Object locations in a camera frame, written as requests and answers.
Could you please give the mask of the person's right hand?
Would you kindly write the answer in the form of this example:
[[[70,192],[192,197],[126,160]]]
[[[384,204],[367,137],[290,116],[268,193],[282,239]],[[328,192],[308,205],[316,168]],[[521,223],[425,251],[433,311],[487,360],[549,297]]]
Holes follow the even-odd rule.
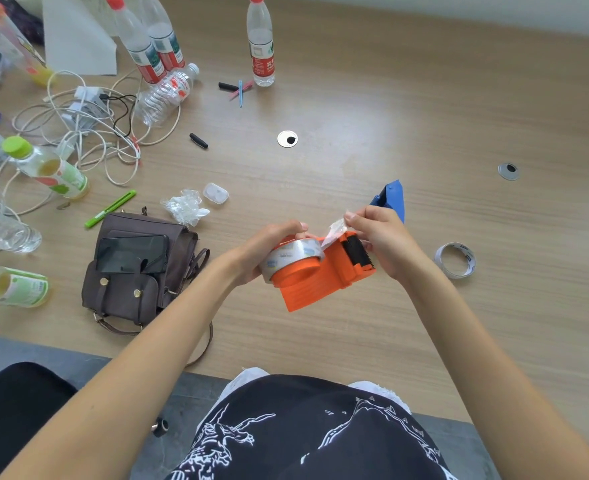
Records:
[[[409,285],[416,269],[429,261],[394,210],[369,205],[345,213],[356,213],[372,221],[371,244],[362,244],[375,254],[386,274],[403,287]]]

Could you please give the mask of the clear packing tape roll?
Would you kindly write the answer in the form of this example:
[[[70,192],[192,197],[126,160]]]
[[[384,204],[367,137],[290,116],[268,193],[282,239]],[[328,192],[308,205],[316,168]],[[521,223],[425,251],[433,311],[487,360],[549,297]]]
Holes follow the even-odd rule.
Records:
[[[260,263],[263,279],[276,288],[291,287],[318,273],[330,259],[330,247],[348,231],[343,217],[324,237],[286,237]]]

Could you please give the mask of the orange tape dispenser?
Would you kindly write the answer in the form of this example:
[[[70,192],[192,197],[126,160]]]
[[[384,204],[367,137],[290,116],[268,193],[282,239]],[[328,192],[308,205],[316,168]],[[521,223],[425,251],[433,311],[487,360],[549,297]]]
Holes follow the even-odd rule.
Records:
[[[361,240],[354,231],[347,231],[330,247],[330,259],[325,261],[318,273],[291,287],[277,289],[288,311],[295,312],[375,272],[376,268]]]

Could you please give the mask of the person's right forearm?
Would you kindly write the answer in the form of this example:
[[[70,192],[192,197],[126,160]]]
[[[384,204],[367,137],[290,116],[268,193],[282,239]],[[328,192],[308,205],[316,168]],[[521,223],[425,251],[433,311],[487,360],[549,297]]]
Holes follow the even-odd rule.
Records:
[[[397,279],[503,480],[589,480],[589,444],[532,384],[428,258]]]

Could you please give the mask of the person's left forearm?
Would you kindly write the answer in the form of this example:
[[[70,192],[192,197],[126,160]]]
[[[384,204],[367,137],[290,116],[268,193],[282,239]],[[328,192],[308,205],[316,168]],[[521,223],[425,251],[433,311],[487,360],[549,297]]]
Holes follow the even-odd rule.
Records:
[[[261,258],[217,258],[60,409],[0,480],[124,480],[205,329]]]

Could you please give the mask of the crumpled clear plastic wrap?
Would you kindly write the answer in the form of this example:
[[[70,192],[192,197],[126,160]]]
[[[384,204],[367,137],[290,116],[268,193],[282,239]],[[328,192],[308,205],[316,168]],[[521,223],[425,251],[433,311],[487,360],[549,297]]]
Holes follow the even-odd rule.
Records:
[[[161,206],[181,225],[194,228],[201,219],[210,214],[202,207],[202,198],[197,190],[184,189],[179,196],[162,200]]]

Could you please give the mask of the empty white tape core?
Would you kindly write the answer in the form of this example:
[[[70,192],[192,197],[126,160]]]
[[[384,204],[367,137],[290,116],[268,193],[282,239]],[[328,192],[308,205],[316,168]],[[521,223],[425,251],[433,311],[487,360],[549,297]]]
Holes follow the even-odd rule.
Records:
[[[465,258],[466,270],[463,273],[454,273],[450,271],[444,264],[443,252],[448,248],[457,250]],[[477,263],[473,250],[471,250],[469,247],[460,242],[448,242],[439,247],[434,254],[433,261],[435,265],[437,265],[440,268],[442,273],[451,280],[460,280],[471,276],[475,271]]]

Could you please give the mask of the black smartphone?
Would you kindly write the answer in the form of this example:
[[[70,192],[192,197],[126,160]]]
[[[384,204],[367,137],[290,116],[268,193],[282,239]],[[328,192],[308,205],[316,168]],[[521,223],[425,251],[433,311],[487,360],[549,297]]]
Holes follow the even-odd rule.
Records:
[[[162,274],[168,265],[167,235],[133,235],[99,240],[95,268],[103,274]]]

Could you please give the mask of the brown leather backpack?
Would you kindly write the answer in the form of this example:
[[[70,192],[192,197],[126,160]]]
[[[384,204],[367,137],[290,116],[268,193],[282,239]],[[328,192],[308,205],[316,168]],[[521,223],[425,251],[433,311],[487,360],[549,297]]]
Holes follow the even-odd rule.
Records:
[[[103,274],[95,268],[99,240],[133,235],[167,235],[170,250],[162,274]],[[82,306],[103,329],[135,337],[179,297],[205,268],[210,249],[197,251],[200,239],[188,227],[139,213],[111,212],[99,229],[94,256],[82,286]]]

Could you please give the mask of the red label water bottle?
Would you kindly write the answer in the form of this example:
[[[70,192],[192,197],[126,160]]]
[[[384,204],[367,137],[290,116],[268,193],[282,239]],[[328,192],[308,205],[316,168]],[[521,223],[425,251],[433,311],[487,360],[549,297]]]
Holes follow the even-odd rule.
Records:
[[[139,0],[141,19],[157,53],[170,72],[184,68],[186,62],[180,49],[170,17],[159,0]]]
[[[267,88],[274,84],[273,23],[265,0],[249,0],[246,30],[255,85]]]
[[[114,14],[119,39],[130,54],[144,81],[153,86],[166,76],[167,71],[140,19],[124,0],[106,0]]]

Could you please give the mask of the black printed shirt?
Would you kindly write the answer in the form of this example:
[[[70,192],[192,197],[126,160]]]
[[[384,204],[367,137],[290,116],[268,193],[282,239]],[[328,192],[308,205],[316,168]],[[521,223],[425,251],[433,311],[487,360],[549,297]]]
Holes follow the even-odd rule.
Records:
[[[164,480],[457,480],[393,391],[245,369]]]

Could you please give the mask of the white power adapter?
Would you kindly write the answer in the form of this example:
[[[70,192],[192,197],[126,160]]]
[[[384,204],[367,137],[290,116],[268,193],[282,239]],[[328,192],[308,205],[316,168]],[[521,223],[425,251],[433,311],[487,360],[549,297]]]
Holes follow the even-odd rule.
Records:
[[[108,94],[101,87],[78,86],[73,101],[61,112],[61,119],[68,130],[87,132],[98,121],[110,119],[106,104]]]

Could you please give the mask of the green cap juice bottle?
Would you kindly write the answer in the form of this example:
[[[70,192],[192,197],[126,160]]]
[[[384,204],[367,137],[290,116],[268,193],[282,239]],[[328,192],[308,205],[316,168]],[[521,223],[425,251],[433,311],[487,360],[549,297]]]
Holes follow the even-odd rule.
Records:
[[[62,159],[48,146],[39,146],[20,136],[5,138],[2,150],[23,174],[69,200],[83,198],[90,183],[78,168]]]

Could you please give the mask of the clear ribbed water bottle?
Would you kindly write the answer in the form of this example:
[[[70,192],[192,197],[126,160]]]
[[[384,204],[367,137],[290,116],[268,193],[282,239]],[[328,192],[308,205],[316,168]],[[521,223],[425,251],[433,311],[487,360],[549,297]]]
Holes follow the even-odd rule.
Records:
[[[12,217],[0,212],[0,250],[30,253],[42,243],[42,234]]]

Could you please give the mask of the white paper sheet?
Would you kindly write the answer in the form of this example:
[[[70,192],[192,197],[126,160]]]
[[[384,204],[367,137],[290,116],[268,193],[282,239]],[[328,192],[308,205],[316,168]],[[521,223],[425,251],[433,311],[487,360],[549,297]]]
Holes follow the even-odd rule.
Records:
[[[116,44],[82,0],[42,0],[45,60],[55,71],[117,74]]]

